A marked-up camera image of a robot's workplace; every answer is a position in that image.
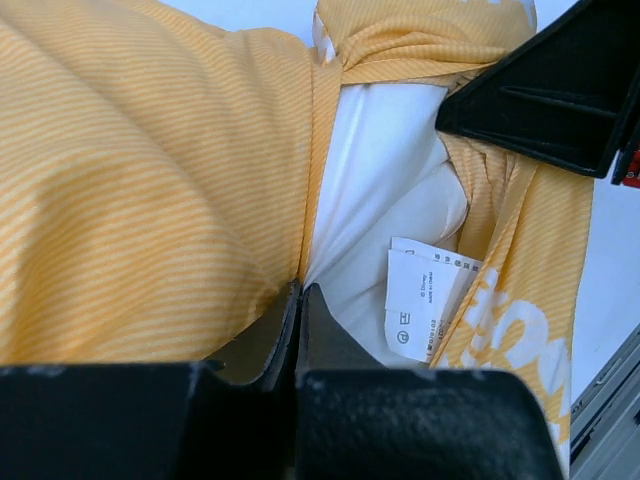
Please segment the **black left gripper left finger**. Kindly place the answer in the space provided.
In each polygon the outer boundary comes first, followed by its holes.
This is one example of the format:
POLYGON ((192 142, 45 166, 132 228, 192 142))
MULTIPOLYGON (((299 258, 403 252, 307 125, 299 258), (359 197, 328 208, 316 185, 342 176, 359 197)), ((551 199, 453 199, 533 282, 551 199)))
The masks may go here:
POLYGON ((301 286, 212 356, 1 370, 5 479, 280 479, 301 286))

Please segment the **yellow printed pillowcase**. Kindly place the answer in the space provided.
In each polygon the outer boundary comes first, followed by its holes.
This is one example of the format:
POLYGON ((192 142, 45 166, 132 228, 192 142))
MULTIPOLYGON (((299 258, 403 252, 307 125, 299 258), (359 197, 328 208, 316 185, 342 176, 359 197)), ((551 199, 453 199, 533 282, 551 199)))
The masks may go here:
MULTIPOLYGON (((531 1, 321 1, 307 46, 159 1, 3 2, 2 362, 223 347, 305 281, 341 89, 446 98, 536 26, 531 1)), ((450 251, 482 267, 429 364, 519 375, 567 464, 594 183, 438 136, 467 199, 450 251)))

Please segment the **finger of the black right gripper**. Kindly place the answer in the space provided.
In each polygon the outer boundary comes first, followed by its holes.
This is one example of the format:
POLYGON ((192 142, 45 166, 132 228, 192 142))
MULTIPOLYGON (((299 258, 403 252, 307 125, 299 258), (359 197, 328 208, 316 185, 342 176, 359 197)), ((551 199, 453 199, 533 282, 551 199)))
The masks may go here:
POLYGON ((639 143, 639 2, 579 1, 446 99, 438 131, 604 178, 639 143))

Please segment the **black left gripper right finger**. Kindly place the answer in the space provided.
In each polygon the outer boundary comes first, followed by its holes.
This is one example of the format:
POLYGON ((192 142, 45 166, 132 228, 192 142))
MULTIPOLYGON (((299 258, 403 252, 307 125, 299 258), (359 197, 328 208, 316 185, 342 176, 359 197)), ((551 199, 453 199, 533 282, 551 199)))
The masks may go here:
POLYGON ((295 475, 299 479, 559 479, 542 411, 495 370, 390 369, 331 315, 300 301, 295 475))

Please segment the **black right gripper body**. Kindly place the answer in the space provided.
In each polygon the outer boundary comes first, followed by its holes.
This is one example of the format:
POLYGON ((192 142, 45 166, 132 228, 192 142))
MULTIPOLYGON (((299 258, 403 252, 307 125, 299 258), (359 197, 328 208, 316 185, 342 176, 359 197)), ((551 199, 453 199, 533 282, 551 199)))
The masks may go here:
POLYGON ((636 189, 640 187, 638 142, 631 142, 619 152, 615 160, 611 183, 636 189))

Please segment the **white pillow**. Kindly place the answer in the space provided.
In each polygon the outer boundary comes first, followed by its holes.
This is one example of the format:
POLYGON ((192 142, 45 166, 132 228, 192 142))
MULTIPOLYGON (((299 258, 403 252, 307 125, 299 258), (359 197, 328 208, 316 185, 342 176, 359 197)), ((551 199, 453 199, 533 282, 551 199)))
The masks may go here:
POLYGON ((455 247, 467 199, 435 119, 447 90, 422 84, 341 89, 313 230, 307 285, 331 316, 391 368, 419 363, 393 353, 384 333, 392 238, 455 247))

